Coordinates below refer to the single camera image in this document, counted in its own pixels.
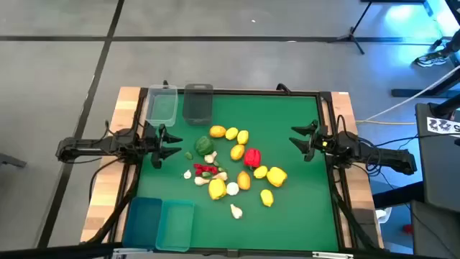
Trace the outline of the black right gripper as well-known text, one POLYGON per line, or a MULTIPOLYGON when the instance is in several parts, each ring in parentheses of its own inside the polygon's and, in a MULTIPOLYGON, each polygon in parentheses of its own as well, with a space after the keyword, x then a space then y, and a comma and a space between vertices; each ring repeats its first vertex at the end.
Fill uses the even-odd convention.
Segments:
POLYGON ((305 154, 306 162, 312 161, 315 151, 317 150, 321 153, 332 153, 336 148, 337 134, 333 133, 328 135, 328 127, 320 126, 318 120, 313 120, 307 126, 291 127, 291 130, 302 136, 310 136, 309 140, 299 140, 294 137, 289 138, 289 141, 291 141, 302 154, 305 154))

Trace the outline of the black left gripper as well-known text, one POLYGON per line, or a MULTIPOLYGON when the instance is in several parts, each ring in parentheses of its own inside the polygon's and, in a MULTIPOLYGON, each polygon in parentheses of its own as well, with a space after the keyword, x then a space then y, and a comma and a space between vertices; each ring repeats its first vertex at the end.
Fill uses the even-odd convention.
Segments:
MULTIPOLYGON (((176 143, 182 142, 183 139, 176 137, 167 132, 167 127, 164 124, 159 126, 159 134, 162 142, 176 143)), ((161 147, 156 135, 156 129, 151 124, 146 124, 144 128, 144 142, 148 152, 151 154, 150 162, 154 168, 161 168, 162 160, 174 155, 182 150, 181 147, 161 147)))

